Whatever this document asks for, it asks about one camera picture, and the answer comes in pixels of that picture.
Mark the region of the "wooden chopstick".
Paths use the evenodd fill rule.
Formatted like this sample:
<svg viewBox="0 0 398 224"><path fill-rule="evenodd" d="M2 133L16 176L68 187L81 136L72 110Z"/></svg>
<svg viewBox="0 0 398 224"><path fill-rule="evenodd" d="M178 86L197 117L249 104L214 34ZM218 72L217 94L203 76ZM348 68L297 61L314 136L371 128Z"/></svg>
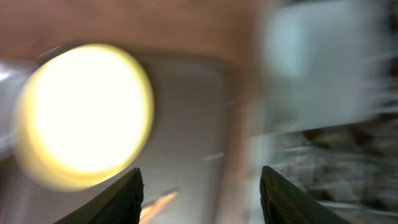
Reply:
<svg viewBox="0 0 398 224"><path fill-rule="evenodd" d="M178 195L177 190L161 195L157 200L142 208L139 224L148 224L171 200Z"/></svg>

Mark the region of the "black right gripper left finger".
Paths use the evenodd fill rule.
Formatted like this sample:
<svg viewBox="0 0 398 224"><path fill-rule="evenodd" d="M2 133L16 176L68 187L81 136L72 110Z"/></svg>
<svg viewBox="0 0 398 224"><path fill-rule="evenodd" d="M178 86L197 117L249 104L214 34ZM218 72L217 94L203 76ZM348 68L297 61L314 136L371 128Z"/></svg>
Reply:
<svg viewBox="0 0 398 224"><path fill-rule="evenodd" d="M95 198L54 224L138 224L143 199L141 170L133 168Z"/></svg>

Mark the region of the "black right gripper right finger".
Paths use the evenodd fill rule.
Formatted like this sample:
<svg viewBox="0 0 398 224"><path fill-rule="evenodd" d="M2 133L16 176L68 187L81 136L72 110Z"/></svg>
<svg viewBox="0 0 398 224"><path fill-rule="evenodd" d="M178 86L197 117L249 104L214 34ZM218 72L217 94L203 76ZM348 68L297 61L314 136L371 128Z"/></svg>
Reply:
<svg viewBox="0 0 398 224"><path fill-rule="evenodd" d="M259 188L266 224L349 224L269 166L262 168Z"/></svg>

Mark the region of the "light blue bowl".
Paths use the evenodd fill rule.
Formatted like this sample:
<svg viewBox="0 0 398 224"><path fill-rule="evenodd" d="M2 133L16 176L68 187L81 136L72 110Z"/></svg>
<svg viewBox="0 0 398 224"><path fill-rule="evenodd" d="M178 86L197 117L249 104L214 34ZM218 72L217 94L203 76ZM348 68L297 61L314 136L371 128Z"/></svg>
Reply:
<svg viewBox="0 0 398 224"><path fill-rule="evenodd" d="M291 132L367 121L388 98L388 1L269 1L259 20L264 121Z"/></svg>

